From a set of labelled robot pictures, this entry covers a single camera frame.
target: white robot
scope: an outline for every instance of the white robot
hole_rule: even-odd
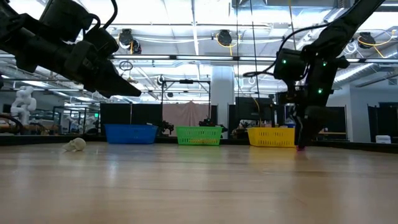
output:
[[[17,116],[23,125],[29,124],[30,112],[36,110],[36,99],[32,97],[33,87],[22,86],[17,91],[17,98],[11,105],[11,116]]]

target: blue basket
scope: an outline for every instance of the blue basket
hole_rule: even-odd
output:
[[[105,124],[106,140],[110,144],[153,144],[157,126],[135,124]]]

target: ceiling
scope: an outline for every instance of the ceiling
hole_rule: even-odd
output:
[[[44,10],[46,0],[11,0],[11,6],[19,13],[28,13],[38,19]],[[76,0],[90,13],[97,14],[104,24],[112,15],[113,7],[110,0]],[[292,17],[288,0],[252,0],[252,11],[250,1],[239,0],[238,7],[234,0],[118,0],[119,13],[115,21],[108,28],[108,31],[116,38],[121,29],[132,29],[142,47],[142,55],[207,55],[207,56],[240,56],[240,57],[275,57],[283,37],[292,32],[292,22],[295,30],[321,24],[324,20],[332,21],[345,12],[342,7],[347,7],[350,1],[292,1]],[[375,12],[359,29],[354,36],[359,37],[360,32],[370,32],[378,44],[377,50],[361,49],[356,42],[349,44],[343,53],[348,58],[395,58],[397,53],[398,30],[396,18],[398,12],[394,10],[381,10]],[[221,29],[228,29],[233,38],[234,47],[223,47],[214,38]],[[322,30],[302,32],[289,40],[284,47],[301,49],[304,45],[313,42]],[[130,52],[120,48],[118,55],[128,55]],[[122,71],[119,64],[122,61],[129,61],[134,68],[131,71]],[[113,60],[120,74],[125,79],[132,78],[138,84],[132,84],[141,90],[159,90],[156,80],[163,75],[168,80],[192,79],[210,80],[214,66],[229,66],[236,74],[236,94],[238,90],[246,94],[257,91],[255,80],[243,78],[244,72],[256,70],[254,62],[240,62],[239,74],[236,62],[219,62],[214,60],[139,60],[119,59]],[[271,62],[259,62],[257,70],[267,68]],[[353,71],[360,65],[352,64]],[[8,69],[5,75],[10,78],[37,78],[40,80],[50,78],[58,79],[59,82],[45,83],[48,87],[38,86],[37,88],[53,88],[60,90],[83,89],[77,83],[65,82],[63,77],[51,74],[44,68],[38,68],[34,74],[22,73],[15,70],[13,59],[4,59],[0,69]],[[340,71],[338,76],[347,77],[347,72]],[[377,71],[366,75],[366,80],[377,78]],[[361,77],[349,82],[361,83]],[[16,83],[16,86],[28,83]],[[338,89],[346,82],[339,82],[335,85]],[[264,93],[272,93],[285,89],[283,82],[273,79],[270,76],[259,77],[259,90]],[[195,91],[194,93],[177,93],[173,98],[165,97],[169,102],[177,100],[205,101],[208,98],[206,87],[200,85],[174,84],[169,89],[178,91]],[[81,92],[57,91],[67,96],[81,96]],[[91,93],[83,93],[86,97],[92,98]],[[160,93],[145,93],[141,98],[126,98],[118,96],[114,100],[151,102],[159,101]],[[95,100],[103,99],[95,95]]]

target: yellow basket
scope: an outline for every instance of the yellow basket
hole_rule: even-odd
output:
[[[259,147],[295,147],[294,128],[248,128],[250,145]]]

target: table surface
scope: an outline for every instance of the table surface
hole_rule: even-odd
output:
[[[0,147],[2,223],[397,223],[398,155],[88,142]]]

